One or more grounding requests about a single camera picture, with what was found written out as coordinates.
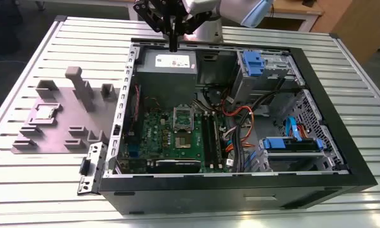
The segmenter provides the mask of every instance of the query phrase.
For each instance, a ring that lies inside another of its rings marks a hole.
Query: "ram slot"
[[[223,164],[223,155],[221,155],[221,141],[220,141],[220,134],[219,134],[219,124],[217,124],[217,117],[216,114],[213,115],[215,120],[215,143],[216,143],[216,157],[219,164]]]
[[[215,125],[215,117],[211,115],[208,116],[208,139],[209,139],[209,151],[211,156],[215,164],[215,168],[219,168],[219,157],[217,157],[217,144],[216,144],[216,125]]]
[[[209,134],[208,134],[208,116],[204,115],[201,119],[201,136],[204,143],[204,165],[209,167],[212,162],[211,147],[209,147]]]

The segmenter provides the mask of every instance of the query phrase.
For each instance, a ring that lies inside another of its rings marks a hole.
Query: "wooden table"
[[[300,25],[299,32],[309,32],[317,17],[323,15],[324,11],[317,5],[313,4],[312,8],[301,4],[300,0],[275,0],[275,18],[299,19],[304,20]]]

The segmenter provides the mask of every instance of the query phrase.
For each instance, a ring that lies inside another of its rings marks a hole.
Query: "open computer tower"
[[[308,208],[376,180],[299,48],[133,39],[77,194],[121,214]]]

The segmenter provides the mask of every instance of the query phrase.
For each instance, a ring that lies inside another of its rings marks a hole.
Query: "sticker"
[[[227,166],[232,166],[233,165],[233,160],[232,159],[227,159]]]
[[[227,96],[225,100],[227,100],[231,104],[233,103],[232,97]]]
[[[179,55],[157,55],[155,60],[156,67],[191,67],[191,57]]]

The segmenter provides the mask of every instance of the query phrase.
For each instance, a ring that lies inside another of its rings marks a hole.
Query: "blue cable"
[[[296,119],[289,116],[287,117],[287,121],[285,121],[285,136],[289,135],[289,130],[292,129],[292,135],[293,137],[297,139],[297,141],[301,141],[301,137],[300,137],[300,133],[299,133],[299,129],[297,129],[297,122]]]

